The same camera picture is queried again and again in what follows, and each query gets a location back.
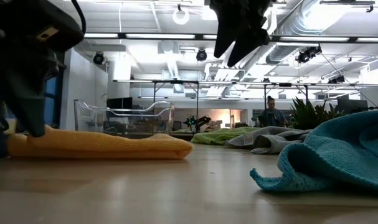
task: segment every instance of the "towel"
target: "towel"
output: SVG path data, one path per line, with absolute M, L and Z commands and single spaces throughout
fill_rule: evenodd
M 63 159 L 183 159 L 192 144 L 167 134 L 147 139 L 127 139 L 103 133 L 67 131 L 45 127 L 39 138 L 10 135 L 7 150 L 12 157 Z
M 303 144 L 284 148 L 281 177 L 251 177 L 265 191 L 302 192 L 342 184 L 378 190 L 378 111 L 350 114 L 320 124 Z
M 277 154 L 289 144 L 303 142 L 310 131 L 269 126 L 233 138 L 226 146 L 252 149 L 254 154 Z
M 199 144 L 216 144 L 224 145 L 226 140 L 230 140 L 245 133 L 249 133 L 258 128 L 241 127 L 236 129 L 222 128 L 209 133 L 197 133 L 193 136 L 191 142 Z

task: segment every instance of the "orange microfiber cloth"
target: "orange microfiber cloth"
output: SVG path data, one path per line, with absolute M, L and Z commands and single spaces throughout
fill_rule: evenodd
M 7 149 L 12 157 L 66 159 L 183 159 L 192 145 L 167 134 L 146 139 L 127 139 L 103 133 L 66 131 L 45 127 L 39 138 L 10 135 Z

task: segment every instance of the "ceiling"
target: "ceiling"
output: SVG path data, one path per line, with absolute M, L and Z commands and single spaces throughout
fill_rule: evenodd
M 284 18 L 300 0 L 286 0 L 286 6 L 275 11 L 278 21 Z M 78 15 L 70 1 L 51 0 L 52 3 L 72 15 L 80 24 Z M 172 14 L 176 6 L 153 4 L 126 4 L 126 3 L 95 3 L 90 0 L 80 1 L 80 6 L 87 20 L 88 32 L 149 32 L 149 33 L 178 33 L 178 34 L 216 34 L 218 22 L 216 20 L 203 20 L 201 12 L 204 0 L 193 1 L 191 6 L 182 6 L 189 10 L 189 21 L 184 25 L 175 23 Z M 368 6 L 351 7 L 336 23 L 328 27 L 323 35 L 367 35 L 378 36 L 378 7 L 371 13 L 366 13 Z M 319 12 L 319 19 L 331 17 L 330 11 Z M 160 40 L 88 40 L 89 49 L 86 54 L 94 54 L 90 46 L 94 45 L 124 45 L 131 58 L 132 74 L 143 75 L 161 73 L 168 69 L 165 55 L 158 54 Z M 186 52 L 176 58 L 176 65 L 180 70 L 204 71 L 207 63 L 213 63 L 216 58 L 212 55 L 214 41 L 178 41 L 179 46 L 191 46 L 204 48 L 208 51 L 208 58 L 205 62 L 197 62 L 195 53 Z M 321 44 L 326 57 L 335 68 L 345 67 L 347 77 L 356 78 L 359 75 L 359 68 L 367 65 L 365 62 L 373 61 L 370 58 L 378 57 L 378 44 Z M 106 52 L 105 55 L 113 58 L 118 52 Z M 247 62 L 246 70 L 252 66 L 253 61 Z M 294 58 L 287 60 L 275 67 L 273 79 L 279 80 L 283 77 L 284 82 L 297 80 L 302 77 L 318 79 L 335 71 L 323 56 L 304 64 L 298 69 Z M 257 77 L 256 74 L 248 73 L 248 77 Z

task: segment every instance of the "green cloth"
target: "green cloth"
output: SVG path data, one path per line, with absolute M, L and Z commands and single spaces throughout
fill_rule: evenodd
M 241 127 L 236 129 L 222 128 L 209 133 L 197 133 L 191 139 L 193 143 L 224 145 L 226 140 L 236 138 L 245 133 L 257 130 L 253 127 Z

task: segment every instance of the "desk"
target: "desk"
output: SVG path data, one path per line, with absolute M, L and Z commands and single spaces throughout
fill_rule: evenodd
M 378 223 L 355 192 L 266 194 L 277 156 L 195 145 L 186 161 L 0 161 L 0 224 Z

